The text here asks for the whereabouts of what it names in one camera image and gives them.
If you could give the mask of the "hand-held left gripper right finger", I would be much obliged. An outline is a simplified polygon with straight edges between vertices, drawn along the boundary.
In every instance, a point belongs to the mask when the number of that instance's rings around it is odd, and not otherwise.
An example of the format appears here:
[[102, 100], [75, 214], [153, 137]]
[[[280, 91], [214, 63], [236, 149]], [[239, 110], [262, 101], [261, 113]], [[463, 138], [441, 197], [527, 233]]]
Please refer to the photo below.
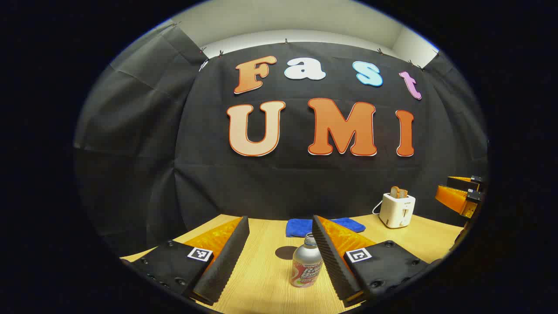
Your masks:
[[312, 233], [339, 300], [346, 307], [377, 303], [430, 270], [430, 264], [392, 240], [374, 242], [315, 215]]

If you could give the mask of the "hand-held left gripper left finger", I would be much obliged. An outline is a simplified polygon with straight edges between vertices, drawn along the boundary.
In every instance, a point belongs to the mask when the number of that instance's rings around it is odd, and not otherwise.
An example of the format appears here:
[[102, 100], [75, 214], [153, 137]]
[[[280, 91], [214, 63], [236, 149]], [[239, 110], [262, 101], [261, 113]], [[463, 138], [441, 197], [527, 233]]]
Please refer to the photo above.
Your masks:
[[167, 240], [124, 264], [183, 298], [212, 306], [225, 289], [249, 236], [247, 216], [205, 231], [188, 241]]

